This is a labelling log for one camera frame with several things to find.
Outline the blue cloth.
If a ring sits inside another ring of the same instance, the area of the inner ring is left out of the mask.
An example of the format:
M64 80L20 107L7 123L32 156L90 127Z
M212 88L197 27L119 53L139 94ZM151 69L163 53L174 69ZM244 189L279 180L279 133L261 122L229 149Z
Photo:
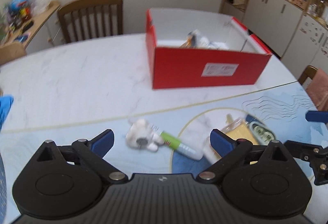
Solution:
M10 112L14 98L11 95L1 96L0 98L0 130Z

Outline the blue globe toy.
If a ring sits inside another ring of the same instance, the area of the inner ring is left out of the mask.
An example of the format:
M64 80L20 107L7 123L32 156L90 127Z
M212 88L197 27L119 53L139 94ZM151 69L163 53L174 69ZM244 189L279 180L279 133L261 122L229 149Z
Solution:
M9 5L11 10L17 11L20 9L21 5L25 2L28 2L29 0L12 0Z

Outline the dark wooden chair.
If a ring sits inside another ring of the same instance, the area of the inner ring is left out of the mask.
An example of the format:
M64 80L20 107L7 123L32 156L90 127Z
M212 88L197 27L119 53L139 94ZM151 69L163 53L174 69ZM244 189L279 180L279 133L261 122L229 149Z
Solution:
M65 43L123 34L123 0L75 0L57 16Z

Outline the red cardboard shoe box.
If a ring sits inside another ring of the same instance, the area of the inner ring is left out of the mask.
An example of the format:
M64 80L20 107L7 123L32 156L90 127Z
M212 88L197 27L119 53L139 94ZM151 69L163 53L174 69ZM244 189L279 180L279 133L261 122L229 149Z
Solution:
M180 48L194 30L229 50ZM252 85L272 56L236 17L180 8L147 10L146 47L153 89Z

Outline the white plush toy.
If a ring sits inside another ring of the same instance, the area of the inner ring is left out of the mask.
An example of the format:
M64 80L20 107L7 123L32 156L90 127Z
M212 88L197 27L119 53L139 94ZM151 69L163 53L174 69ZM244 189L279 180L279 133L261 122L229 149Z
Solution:
M151 128L151 125L145 119L139 119L130 124L130 129L125 137L128 147L157 152L158 148L164 145L164 140Z

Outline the green white tube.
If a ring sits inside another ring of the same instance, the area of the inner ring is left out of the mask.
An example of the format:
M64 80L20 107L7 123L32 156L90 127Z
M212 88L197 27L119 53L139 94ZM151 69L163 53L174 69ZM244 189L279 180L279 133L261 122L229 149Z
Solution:
M184 155L185 157L199 161L203 158L203 152L188 144L182 142L179 138L162 131L160 133L161 138L164 140L164 144L173 149L174 151Z

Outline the pink cloth on chair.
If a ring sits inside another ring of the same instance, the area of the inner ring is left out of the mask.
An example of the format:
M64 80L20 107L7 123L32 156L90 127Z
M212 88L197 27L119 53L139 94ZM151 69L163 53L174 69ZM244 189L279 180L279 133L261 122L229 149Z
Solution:
M306 92L318 111L327 111L328 83L327 74L318 69L308 85Z

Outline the sponge in plastic wrap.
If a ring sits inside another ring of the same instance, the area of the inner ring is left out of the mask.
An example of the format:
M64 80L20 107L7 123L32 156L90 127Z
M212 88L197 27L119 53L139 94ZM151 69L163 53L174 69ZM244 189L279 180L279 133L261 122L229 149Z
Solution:
M226 115L226 126L222 129L222 132L233 140L244 138L251 141L254 145L258 145L258 141L255 139L250 129L247 126L247 122L244 118L234 119L231 114ZM226 146L222 146L220 150L215 150L211 144L211 139L208 136L203 143L204 157L208 162L213 165L215 162L223 157L223 151L227 149Z

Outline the white wardrobe cabinets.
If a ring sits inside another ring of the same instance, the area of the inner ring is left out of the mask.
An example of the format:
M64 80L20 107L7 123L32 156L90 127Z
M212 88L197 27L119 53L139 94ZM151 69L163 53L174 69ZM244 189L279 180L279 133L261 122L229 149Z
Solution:
M327 66L327 0L223 0L221 12L240 20L300 77L308 65Z

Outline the white sideboard cabinet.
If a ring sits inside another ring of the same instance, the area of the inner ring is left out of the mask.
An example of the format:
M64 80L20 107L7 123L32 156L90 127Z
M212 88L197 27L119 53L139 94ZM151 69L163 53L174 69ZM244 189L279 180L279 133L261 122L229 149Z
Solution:
M22 34L27 35L27 39L22 42L22 46L27 54L65 44L66 42L57 17L57 11L60 7L61 5L58 1L51 1L46 11L30 19L30 21L33 21L33 26L31 28L22 33L23 27L21 27L9 37L8 41L4 43L3 46L8 46L13 43L14 40Z

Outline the blue white snack bag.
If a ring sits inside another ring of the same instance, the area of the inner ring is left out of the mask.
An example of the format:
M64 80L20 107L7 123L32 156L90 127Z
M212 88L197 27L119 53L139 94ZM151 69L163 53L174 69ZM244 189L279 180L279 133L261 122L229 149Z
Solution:
M192 48L192 49L207 49L207 50L229 50L229 48L223 43L215 43L210 41L200 31L194 30L187 35L187 40L180 48Z

